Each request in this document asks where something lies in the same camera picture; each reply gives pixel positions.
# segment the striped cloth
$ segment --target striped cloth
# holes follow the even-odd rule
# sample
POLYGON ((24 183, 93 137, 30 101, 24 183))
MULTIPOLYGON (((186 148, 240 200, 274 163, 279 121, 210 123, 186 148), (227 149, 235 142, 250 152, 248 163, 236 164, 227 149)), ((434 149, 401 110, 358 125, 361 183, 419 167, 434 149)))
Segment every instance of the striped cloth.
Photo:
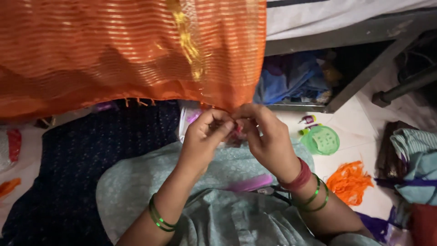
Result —
POLYGON ((407 163, 411 155, 437 149, 437 134, 420 130, 402 128, 393 132, 390 141, 395 147, 399 158, 402 155, 407 163))

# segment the pink comb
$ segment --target pink comb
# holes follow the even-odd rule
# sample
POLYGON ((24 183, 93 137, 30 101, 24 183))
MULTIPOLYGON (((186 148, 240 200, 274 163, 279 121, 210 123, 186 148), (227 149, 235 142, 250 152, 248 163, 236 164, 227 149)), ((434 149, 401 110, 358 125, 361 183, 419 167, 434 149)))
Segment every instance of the pink comb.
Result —
POLYGON ((251 179, 235 182, 229 185, 225 190, 239 192, 239 191, 252 191, 262 187, 266 187, 273 182, 273 178, 268 174, 262 174, 251 179))

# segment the green bangle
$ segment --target green bangle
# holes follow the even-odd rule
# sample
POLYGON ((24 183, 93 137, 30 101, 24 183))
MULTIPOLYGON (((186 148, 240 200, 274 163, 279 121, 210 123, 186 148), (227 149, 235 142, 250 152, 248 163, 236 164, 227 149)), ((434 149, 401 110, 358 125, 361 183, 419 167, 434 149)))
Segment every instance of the green bangle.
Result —
POLYGON ((168 224, 167 222, 165 222, 161 218, 161 216, 160 216, 160 214, 159 214, 158 210, 156 209, 155 204, 153 202, 153 197, 154 196, 155 196, 155 194, 152 195, 152 198, 150 199, 150 202, 149 202, 150 217, 152 218, 153 222, 155 222, 155 224, 161 230, 166 231, 166 232, 173 232, 174 230, 176 230, 177 223, 174 224, 174 225, 171 225, 171 224, 168 224), (169 227, 170 229, 164 228, 160 223, 163 223, 165 226, 169 227))
POLYGON ((307 210, 307 209, 303 209, 303 211, 307 212, 307 213, 312 213, 312 212, 317 212, 320 209, 324 208, 326 206, 326 204, 328 203, 328 199, 329 199, 329 189, 328 186, 325 184, 325 182, 322 181, 322 183, 325 185, 325 190, 326 190, 326 199, 325 202, 318 208, 313 209, 313 210, 307 210))
POLYGON ((316 179, 317 179, 317 190, 316 190, 316 192, 314 192, 314 194, 304 203, 304 204, 298 204, 297 202, 295 203, 295 202, 293 202, 292 200, 291 200, 291 194, 289 193, 288 194, 288 198, 290 199, 290 201, 293 203, 293 205, 295 205, 296 207, 304 207, 304 206, 307 206, 308 204, 310 204, 312 201, 314 201, 314 199, 316 198, 316 196, 317 196, 317 194, 319 194, 319 190, 320 190, 320 179, 319 179, 319 177, 315 174, 315 173, 313 173, 313 175, 316 177, 316 179))

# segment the orange fabric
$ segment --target orange fabric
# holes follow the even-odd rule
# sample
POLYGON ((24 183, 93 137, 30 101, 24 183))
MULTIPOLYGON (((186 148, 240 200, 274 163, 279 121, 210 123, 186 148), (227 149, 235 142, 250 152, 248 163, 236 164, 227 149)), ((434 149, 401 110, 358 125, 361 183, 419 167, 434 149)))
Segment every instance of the orange fabric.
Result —
POLYGON ((7 194, 11 193, 15 189, 15 187, 20 184, 21 184, 20 178, 3 182, 0 185, 0 197, 6 196, 7 194))
POLYGON ((252 100, 265 38, 266 0, 5 1, 0 120, 117 98, 183 98, 232 111, 252 100), (192 64, 175 6, 198 52, 192 64))
POLYGON ((344 163, 326 182, 328 188, 338 198, 350 206, 358 206, 363 201, 364 190, 374 187, 370 175, 363 173, 361 161, 344 163))

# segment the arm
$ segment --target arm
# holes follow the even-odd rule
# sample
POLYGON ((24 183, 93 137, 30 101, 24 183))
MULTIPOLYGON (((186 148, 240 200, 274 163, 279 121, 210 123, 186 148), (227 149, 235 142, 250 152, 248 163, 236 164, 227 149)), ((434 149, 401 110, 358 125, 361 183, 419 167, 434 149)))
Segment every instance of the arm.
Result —
MULTIPOLYGON (((301 171, 301 165, 294 153, 287 125, 262 105, 245 104, 232 117, 243 125, 250 152, 254 157, 283 183, 295 180, 301 171), (261 137, 257 125, 263 132, 261 137)), ((317 179, 312 176, 300 190, 291 195, 303 202, 308 200, 316 189, 317 179)), ((309 204, 309 209, 320 207, 325 198, 325 187, 321 184, 316 199, 309 204)), ((346 232, 373 238, 358 215, 332 192, 329 192, 329 200, 323 209, 299 213, 313 234, 325 243, 346 232)))
MULTIPOLYGON (((234 123, 226 112, 211 109, 201 114, 187 129, 175 169, 154 196, 154 204, 162 219, 176 224, 190 196, 191 189, 206 172, 218 144, 231 132, 234 123), (212 132, 209 125, 226 121, 212 132)), ((150 217, 149 208, 140 214, 118 241, 118 246, 164 246, 174 232, 161 230, 150 217)))

